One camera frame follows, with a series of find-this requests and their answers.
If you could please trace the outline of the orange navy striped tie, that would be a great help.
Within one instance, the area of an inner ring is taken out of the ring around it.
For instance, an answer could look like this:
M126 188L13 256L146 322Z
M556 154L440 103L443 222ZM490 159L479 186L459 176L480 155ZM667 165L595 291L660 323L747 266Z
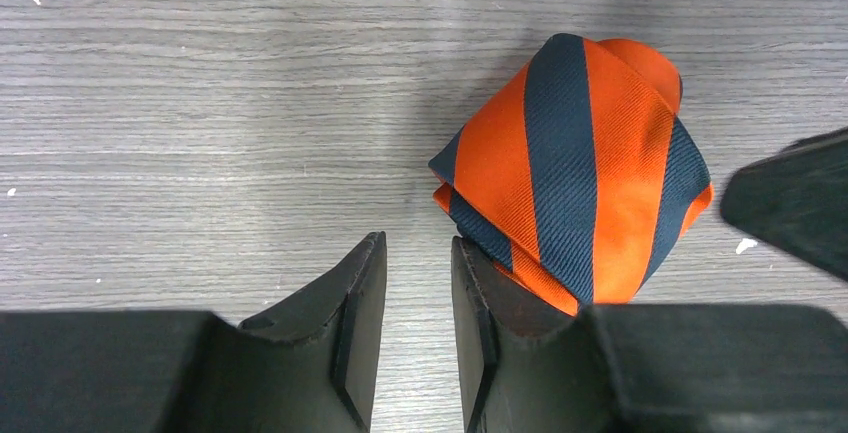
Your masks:
M430 160L435 201L552 307L626 303L714 196L682 93L651 46L554 35Z

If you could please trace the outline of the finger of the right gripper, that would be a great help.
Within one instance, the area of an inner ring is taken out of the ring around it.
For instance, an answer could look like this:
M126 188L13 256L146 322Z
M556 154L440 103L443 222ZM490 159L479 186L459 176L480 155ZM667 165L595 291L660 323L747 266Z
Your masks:
M798 140L737 170L719 213L730 226L845 282L847 130Z

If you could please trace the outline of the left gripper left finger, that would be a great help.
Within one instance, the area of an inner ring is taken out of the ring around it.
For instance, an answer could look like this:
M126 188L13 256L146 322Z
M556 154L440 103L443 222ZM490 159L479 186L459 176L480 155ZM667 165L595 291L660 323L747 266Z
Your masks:
M387 245L232 325L201 310L5 311L5 432L366 432Z

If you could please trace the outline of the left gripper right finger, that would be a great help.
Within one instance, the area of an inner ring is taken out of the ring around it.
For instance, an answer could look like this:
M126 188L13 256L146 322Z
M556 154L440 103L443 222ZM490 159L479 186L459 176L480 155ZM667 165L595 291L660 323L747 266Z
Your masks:
M468 432L843 432L847 331L792 304L594 305L565 314L455 238Z

